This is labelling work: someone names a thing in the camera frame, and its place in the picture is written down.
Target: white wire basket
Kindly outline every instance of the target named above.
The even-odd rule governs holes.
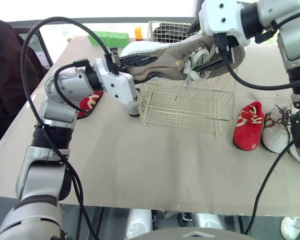
[[[186,38],[189,23],[149,21],[147,41],[176,43]]]
[[[226,73],[192,81],[191,87],[183,83],[154,78],[141,84],[138,108],[144,125],[193,128],[217,136],[233,118],[236,81]]]

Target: orange bottle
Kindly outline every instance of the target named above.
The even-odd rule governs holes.
[[[142,28],[141,27],[136,27],[134,29],[134,35],[135,35],[135,40],[136,41],[143,41],[144,40],[142,38]]]

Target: person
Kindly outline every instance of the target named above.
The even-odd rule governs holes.
[[[300,234],[300,217],[286,216],[281,222],[281,234],[286,240],[295,240]]]
[[[11,25],[0,20],[0,139],[26,102],[20,70],[22,46],[23,39]],[[26,73],[30,92],[47,73],[30,48],[26,56]]]

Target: chair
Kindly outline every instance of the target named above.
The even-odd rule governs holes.
[[[30,28],[14,28],[16,33],[24,40],[26,39]],[[45,45],[44,39],[40,31],[37,31],[31,38],[29,42],[29,47],[35,52],[36,56],[41,62],[41,65],[49,70],[54,64],[49,55],[48,49]]]

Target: red shoe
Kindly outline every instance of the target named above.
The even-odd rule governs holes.
[[[237,148],[252,151],[258,147],[265,116],[261,108],[261,103],[255,101],[240,112],[233,135],[233,144]]]
[[[81,109],[92,112],[94,110],[95,106],[97,105],[97,102],[101,98],[102,93],[103,93],[102,91],[95,91],[93,95],[85,97],[79,103],[79,107]],[[80,111],[79,114],[78,114],[77,119],[83,119],[83,118],[86,118],[86,117],[87,117],[87,115],[84,112]]]

